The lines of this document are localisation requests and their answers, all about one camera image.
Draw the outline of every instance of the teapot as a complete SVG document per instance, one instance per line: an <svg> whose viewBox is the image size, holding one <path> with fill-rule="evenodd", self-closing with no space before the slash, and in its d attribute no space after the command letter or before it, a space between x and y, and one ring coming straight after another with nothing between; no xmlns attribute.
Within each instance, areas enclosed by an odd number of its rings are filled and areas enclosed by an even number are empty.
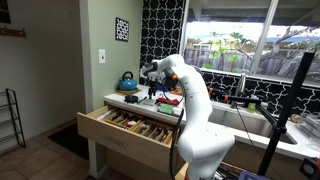
<svg viewBox="0 0 320 180"><path fill-rule="evenodd" d="M118 87L123 91L134 91L137 89L137 82L133 79L132 72L126 71L122 75L122 79L120 79Z"/></svg>

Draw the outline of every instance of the framed picture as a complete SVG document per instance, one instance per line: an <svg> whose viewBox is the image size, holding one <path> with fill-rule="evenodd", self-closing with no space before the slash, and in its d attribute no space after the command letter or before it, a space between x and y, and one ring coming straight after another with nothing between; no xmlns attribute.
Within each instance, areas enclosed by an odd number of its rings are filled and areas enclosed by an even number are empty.
<svg viewBox="0 0 320 180"><path fill-rule="evenodd" d="M129 22L120 18L116 18L115 39L117 41L129 41Z"/></svg>
<svg viewBox="0 0 320 180"><path fill-rule="evenodd" d="M11 23L7 0L0 0L0 23L1 22Z"/></svg>

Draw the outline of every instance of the black patterned wall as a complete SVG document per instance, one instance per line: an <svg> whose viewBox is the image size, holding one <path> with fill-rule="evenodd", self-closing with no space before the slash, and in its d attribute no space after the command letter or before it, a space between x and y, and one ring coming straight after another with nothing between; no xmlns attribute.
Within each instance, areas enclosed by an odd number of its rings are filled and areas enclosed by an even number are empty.
<svg viewBox="0 0 320 180"><path fill-rule="evenodd" d="M202 72L207 87L223 89L228 94L234 94L239 81L238 76ZM260 95L266 98L268 110L273 115L279 115L286 102L290 89L289 83L247 78L245 94ZM320 88L303 86L297 97L291 113L308 113L320 117Z"/></svg>
<svg viewBox="0 0 320 180"><path fill-rule="evenodd" d="M179 53L184 6L185 0L143 1L140 68Z"/></svg>

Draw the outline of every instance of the window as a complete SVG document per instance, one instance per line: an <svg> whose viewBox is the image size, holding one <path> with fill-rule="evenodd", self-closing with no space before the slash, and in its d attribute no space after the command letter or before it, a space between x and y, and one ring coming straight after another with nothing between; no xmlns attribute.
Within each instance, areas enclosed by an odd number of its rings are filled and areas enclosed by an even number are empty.
<svg viewBox="0 0 320 180"><path fill-rule="evenodd" d="M208 70L293 78L303 53L320 43L320 5L317 0L272 2L276 1L191 0L186 63ZM268 26L268 10L275 7ZM319 56L307 80L320 82Z"/></svg>

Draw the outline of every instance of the metal rack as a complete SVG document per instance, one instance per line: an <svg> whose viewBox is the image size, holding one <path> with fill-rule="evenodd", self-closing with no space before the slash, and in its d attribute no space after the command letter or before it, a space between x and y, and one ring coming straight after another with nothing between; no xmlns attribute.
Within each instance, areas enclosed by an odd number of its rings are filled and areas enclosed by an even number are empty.
<svg viewBox="0 0 320 180"><path fill-rule="evenodd" d="M26 142L23 135L16 92L12 89L7 88L5 92L0 92L0 97L1 96L6 96L6 98L3 99L6 99L7 102L0 101L0 113L2 113L3 111L10 111L11 118L2 120L0 116L0 128L12 124L14 133L0 137L0 142L15 137L18 145L20 145L23 148L26 148Z"/></svg>

